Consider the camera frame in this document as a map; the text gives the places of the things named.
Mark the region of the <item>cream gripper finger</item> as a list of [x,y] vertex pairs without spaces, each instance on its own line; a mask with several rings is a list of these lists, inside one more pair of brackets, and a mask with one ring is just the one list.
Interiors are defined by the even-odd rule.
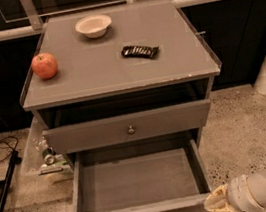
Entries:
[[204,209],[207,212],[240,212],[229,202],[227,184],[218,186],[204,201]]

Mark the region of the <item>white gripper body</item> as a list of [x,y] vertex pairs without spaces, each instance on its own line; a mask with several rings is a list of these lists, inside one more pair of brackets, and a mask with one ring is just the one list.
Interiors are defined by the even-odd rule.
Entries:
[[261,212],[264,208],[251,195],[247,180],[247,175],[241,175],[228,183],[228,202],[237,212]]

